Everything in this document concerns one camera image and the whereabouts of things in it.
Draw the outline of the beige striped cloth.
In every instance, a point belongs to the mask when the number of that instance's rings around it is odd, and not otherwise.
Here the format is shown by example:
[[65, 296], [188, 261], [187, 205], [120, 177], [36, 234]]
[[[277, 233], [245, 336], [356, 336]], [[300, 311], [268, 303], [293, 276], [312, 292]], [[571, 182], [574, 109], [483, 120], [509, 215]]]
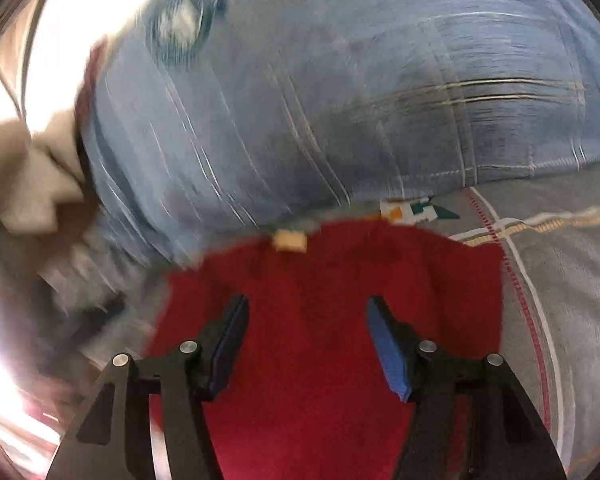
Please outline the beige striped cloth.
[[18, 118], [0, 122], [0, 221], [8, 232], [56, 232], [57, 207], [83, 202], [84, 182], [72, 110], [35, 134]]

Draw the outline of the blue plaid pillow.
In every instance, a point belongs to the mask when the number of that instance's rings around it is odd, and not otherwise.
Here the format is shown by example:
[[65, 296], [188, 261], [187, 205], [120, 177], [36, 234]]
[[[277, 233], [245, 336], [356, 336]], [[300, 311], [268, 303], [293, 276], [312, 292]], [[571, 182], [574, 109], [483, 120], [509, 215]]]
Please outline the blue plaid pillow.
[[600, 161], [584, 0], [149, 0], [83, 144], [99, 227], [185, 264], [312, 210]]

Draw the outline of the grey star-print bed sheet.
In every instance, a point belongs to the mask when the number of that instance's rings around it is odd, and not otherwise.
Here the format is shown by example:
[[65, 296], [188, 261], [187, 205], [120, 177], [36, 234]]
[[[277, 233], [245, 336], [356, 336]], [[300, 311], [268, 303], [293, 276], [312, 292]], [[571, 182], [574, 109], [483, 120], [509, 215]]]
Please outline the grey star-print bed sheet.
[[[257, 240], [268, 240], [279, 252], [304, 252], [309, 237], [324, 226], [361, 221], [423, 229], [470, 247], [501, 247], [496, 351], [527, 389], [567, 477], [587, 477], [600, 463], [600, 165], [478, 184], [428, 200], [313, 211], [287, 223], [290, 237], [284, 242], [272, 234], [244, 238], [204, 262]], [[149, 354], [178, 274], [148, 274], [90, 235], [45, 276], [58, 306], [70, 314], [119, 290], [128, 295], [122, 315], [83, 350], [100, 365], [121, 351]]]

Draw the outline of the red sweater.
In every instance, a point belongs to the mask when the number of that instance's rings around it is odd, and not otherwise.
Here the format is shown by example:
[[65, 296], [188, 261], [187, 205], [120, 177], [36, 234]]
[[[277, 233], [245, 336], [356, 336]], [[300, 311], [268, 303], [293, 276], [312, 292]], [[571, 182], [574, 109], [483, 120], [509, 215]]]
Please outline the red sweater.
[[250, 320], [227, 388], [204, 408], [229, 479], [387, 479], [412, 407], [389, 389], [365, 322], [384, 297], [393, 315], [456, 356], [500, 345], [503, 253], [410, 226], [341, 222], [304, 252], [268, 240], [178, 274], [148, 353], [196, 335], [231, 296]]

